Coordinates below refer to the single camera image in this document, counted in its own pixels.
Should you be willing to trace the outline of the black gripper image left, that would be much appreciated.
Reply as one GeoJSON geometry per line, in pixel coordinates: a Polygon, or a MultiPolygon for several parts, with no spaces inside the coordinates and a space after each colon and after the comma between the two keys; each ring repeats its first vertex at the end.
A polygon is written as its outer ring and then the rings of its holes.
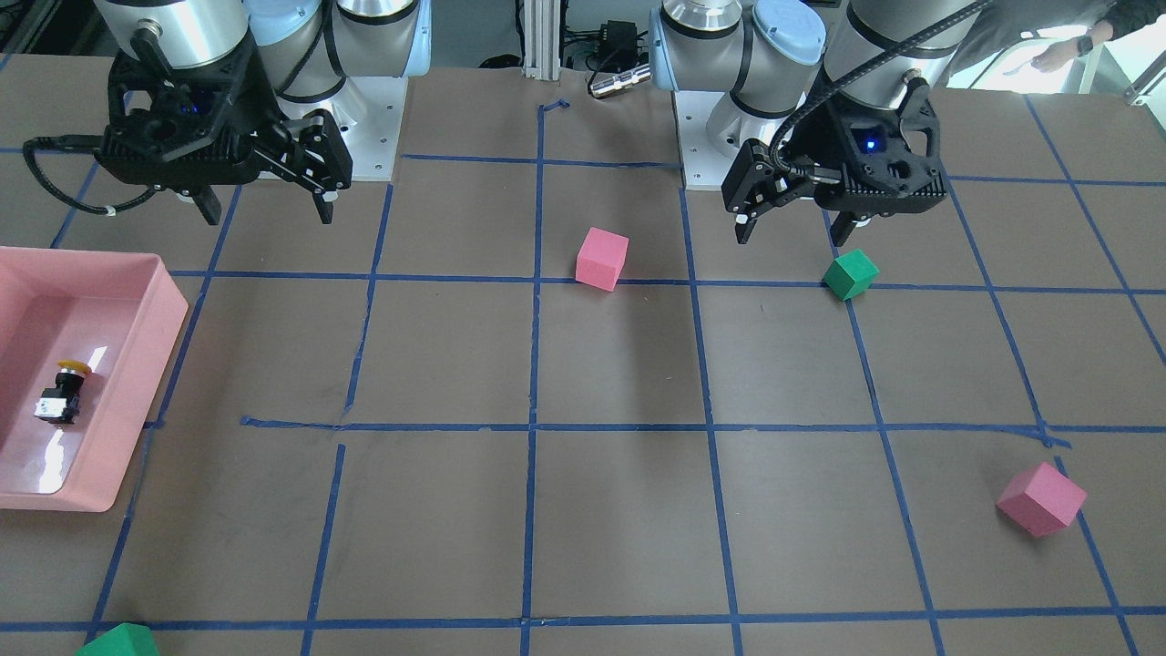
{"type": "Polygon", "coordinates": [[[332,224],[339,190],[353,183],[332,112],[285,120],[250,30],[222,58],[191,69],[173,68],[161,37],[138,28],[129,52],[114,58],[96,161],[126,184],[190,190],[211,227],[222,223],[211,184],[247,183],[264,170],[311,192],[321,224],[332,224]]]}

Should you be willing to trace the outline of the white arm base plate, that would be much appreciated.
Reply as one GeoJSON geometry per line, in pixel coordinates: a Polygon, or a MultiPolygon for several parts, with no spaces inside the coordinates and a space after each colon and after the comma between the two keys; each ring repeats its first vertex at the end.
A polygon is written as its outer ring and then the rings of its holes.
{"type": "Polygon", "coordinates": [[[742,111],[728,92],[682,90],[673,100],[688,191],[718,191],[742,142],[772,137],[770,121],[742,111]]]}
{"type": "Polygon", "coordinates": [[[409,82],[407,77],[349,77],[322,101],[281,99],[279,105],[289,118],[317,108],[332,112],[353,157],[353,179],[392,181],[409,82]]]}

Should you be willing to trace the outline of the person's hand with watch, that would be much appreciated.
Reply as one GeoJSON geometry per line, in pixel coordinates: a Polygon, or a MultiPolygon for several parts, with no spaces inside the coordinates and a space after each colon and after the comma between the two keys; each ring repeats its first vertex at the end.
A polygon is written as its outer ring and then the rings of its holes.
{"type": "Polygon", "coordinates": [[[1041,72],[1041,75],[1051,75],[1055,72],[1066,64],[1070,64],[1075,58],[1081,55],[1081,45],[1079,45],[1081,37],[1075,37],[1070,40],[1058,41],[1053,43],[1045,51],[1038,54],[1037,57],[1031,59],[1031,66],[1041,72]]]}

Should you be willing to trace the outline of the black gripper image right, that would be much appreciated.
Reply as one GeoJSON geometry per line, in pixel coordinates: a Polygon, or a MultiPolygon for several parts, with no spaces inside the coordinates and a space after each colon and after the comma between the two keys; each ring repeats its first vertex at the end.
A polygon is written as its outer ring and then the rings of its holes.
{"type": "Polygon", "coordinates": [[[898,108],[870,108],[834,93],[793,128],[778,155],[757,137],[742,142],[721,184],[724,209],[736,216],[735,237],[744,245],[763,213],[812,198],[837,213],[830,225],[834,248],[871,216],[921,213],[946,198],[937,161],[940,126],[929,103],[930,86],[921,77],[907,82],[898,108]],[[841,181],[819,183],[822,168],[841,181]]]}

